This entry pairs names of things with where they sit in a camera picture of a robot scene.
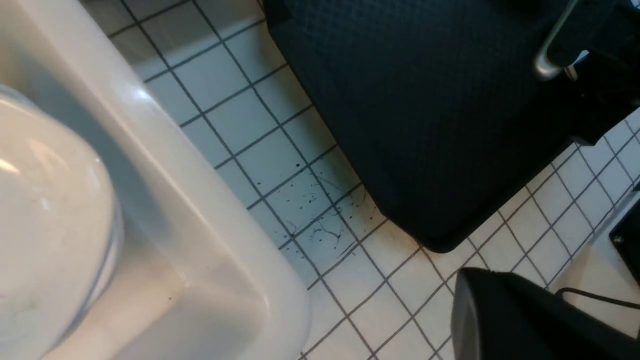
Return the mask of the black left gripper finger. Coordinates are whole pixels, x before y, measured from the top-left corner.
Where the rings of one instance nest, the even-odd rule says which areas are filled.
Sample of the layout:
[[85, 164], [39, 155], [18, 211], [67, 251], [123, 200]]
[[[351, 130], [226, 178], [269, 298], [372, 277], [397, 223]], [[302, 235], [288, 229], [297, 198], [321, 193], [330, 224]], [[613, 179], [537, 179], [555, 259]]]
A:
[[462, 268], [451, 314], [457, 360], [637, 360], [639, 341], [512, 272]]

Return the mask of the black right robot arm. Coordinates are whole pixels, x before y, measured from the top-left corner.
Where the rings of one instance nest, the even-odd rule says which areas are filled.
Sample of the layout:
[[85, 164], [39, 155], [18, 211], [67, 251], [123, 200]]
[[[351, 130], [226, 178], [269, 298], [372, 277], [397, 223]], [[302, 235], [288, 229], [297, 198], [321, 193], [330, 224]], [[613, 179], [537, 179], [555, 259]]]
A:
[[534, 57], [542, 81], [576, 89], [571, 138], [594, 146], [639, 107], [639, 9], [629, 0], [569, 0]]

